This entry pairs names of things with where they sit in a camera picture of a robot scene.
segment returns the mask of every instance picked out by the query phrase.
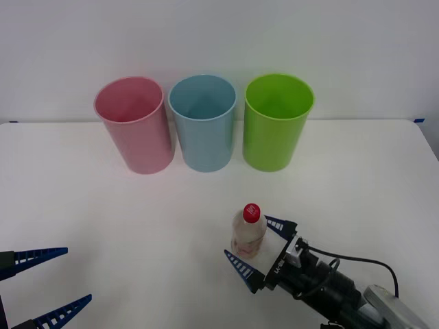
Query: tabletop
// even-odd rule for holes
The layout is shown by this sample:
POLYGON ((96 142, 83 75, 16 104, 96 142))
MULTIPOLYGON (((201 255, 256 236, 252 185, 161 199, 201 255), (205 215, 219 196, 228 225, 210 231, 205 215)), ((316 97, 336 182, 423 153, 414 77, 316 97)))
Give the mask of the tabletop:
MULTIPOLYGON (((69 248, 0 282, 10 325, 92 293, 66 328, 319 328, 324 319, 280 287, 251 294, 226 259, 231 220, 254 202, 314 247, 388 263, 403 302, 439 327, 439 162, 419 128, 308 121, 276 173, 244 161, 242 130, 217 172, 190 169, 177 145, 165 170, 138 175, 101 123, 0 125, 0 250, 69 248)), ((266 234, 262 272, 279 239, 266 234)), ((393 291, 384 268, 339 270, 393 291)))

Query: white wall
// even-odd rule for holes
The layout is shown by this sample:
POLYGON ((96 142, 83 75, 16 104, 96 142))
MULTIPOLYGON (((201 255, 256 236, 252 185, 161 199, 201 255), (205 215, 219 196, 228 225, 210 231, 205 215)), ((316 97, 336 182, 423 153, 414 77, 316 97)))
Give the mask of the white wall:
POLYGON ((94 120, 95 93, 127 75, 168 89, 217 72, 242 100, 284 71, 313 87, 312 118, 425 117, 433 136, 438 14, 438 0, 2 0, 0 120, 94 120))

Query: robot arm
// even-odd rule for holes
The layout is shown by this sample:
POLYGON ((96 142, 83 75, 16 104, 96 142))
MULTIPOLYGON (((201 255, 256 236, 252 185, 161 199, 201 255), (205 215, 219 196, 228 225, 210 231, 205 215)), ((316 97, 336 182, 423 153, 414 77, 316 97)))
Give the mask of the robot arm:
MULTIPOLYGON (((317 249, 309 247, 296 234, 296 223, 265 217, 268 227, 287 241, 267 276, 224 251, 252 293, 264 287, 274 290, 279 285, 295 300, 302 300, 329 320, 329 324, 322 324, 321 328, 428 329, 398 297, 385 289, 369 286, 362 295, 355 288, 355 283, 337 270, 340 264, 338 258, 326 264, 311 252, 317 249), (366 304, 372 306, 368 313, 364 312, 366 304)), ((398 295, 397 281, 395 289, 398 295)))

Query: metal bracket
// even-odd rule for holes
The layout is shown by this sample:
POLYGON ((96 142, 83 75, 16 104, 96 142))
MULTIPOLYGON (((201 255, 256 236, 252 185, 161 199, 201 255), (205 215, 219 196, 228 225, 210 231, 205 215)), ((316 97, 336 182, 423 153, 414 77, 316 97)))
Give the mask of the metal bracket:
POLYGON ((288 262, 297 268, 302 267, 302 264, 300 263, 300 255, 302 254, 303 249, 298 249, 297 242, 299 239, 300 236, 295 235, 285 250, 288 262))

